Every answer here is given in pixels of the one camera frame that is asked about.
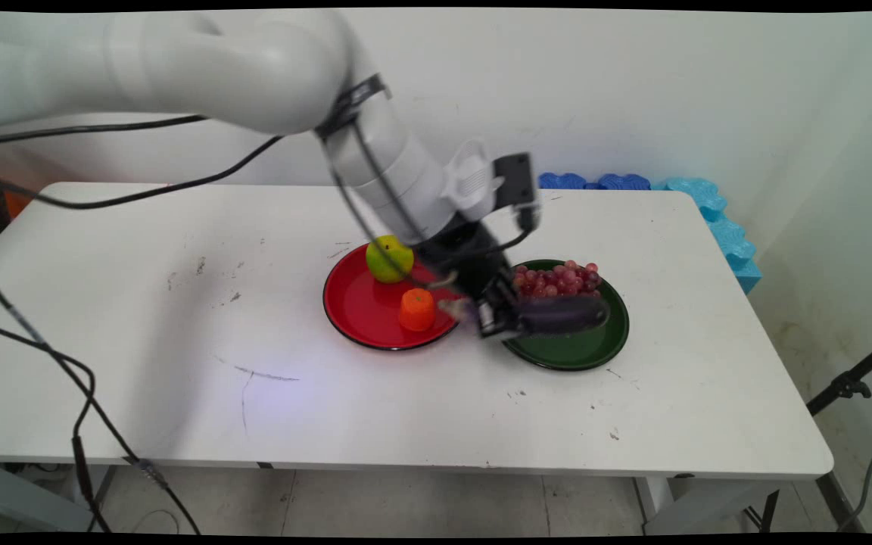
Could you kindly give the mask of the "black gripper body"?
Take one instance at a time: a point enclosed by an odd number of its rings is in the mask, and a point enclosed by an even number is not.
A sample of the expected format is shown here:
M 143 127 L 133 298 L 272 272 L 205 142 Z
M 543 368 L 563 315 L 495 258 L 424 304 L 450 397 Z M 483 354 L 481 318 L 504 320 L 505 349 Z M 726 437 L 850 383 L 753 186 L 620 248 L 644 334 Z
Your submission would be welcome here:
M 517 244 L 516 237 L 501 244 L 482 221 L 450 221 L 433 237 L 415 244 L 415 253 L 436 275 L 454 273 L 451 287 L 474 300 L 498 297 L 499 280 L 512 280 L 505 252 Z

